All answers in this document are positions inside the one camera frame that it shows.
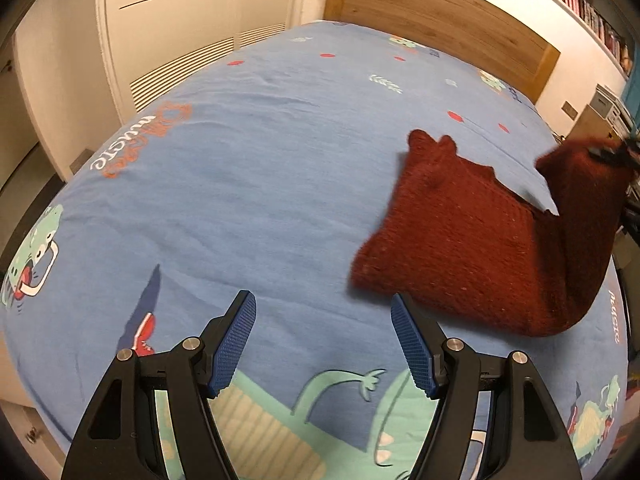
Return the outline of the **grey printer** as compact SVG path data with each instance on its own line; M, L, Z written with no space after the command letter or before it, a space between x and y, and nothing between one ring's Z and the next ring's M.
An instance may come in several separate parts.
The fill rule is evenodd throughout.
M596 85L589 105L621 138L630 138L636 133L634 118L620 98L607 86Z

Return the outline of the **dark red knitted sweater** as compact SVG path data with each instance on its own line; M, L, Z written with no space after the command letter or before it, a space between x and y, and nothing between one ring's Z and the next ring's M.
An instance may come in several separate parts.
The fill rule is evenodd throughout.
M380 228L350 280L405 292L422 306L529 337L552 336L589 311L605 278L636 165L568 140L536 161L554 209L542 210L471 162L449 136L409 134L409 153Z

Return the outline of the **row of books on shelf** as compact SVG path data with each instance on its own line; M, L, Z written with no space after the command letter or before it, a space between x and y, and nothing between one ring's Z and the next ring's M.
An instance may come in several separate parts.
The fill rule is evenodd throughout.
M599 38L628 77L634 66L634 36L612 0L561 0Z

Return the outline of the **wooden headboard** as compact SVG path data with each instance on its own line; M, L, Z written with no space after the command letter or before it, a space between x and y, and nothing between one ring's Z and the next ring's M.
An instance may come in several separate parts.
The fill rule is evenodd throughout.
M486 0L326 0L323 18L388 32L491 73L536 103L560 51Z

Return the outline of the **white wardrobe doors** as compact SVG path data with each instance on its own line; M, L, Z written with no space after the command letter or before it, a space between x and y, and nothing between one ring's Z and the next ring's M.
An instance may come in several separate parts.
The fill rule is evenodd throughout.
M193 73L290 27L295 0L96 0L122 122Z

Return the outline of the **blue dinosaur print bed sheet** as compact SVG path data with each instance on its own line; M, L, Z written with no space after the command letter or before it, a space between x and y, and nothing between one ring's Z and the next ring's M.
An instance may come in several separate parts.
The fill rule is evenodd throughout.
M282 32L200 70L115 132L43 209L6 269L4 338L66 456L117 352L167 352L241 290L256 320L208 407L233 479L413 479L437 403L416 388L393 295L356 287L422 130L449 136L542 210L555 140L533 102L414 41L340 22ZM578 479L621 479L626 298L614 266L587 314L529 337L414 303L476 352L534 362Z

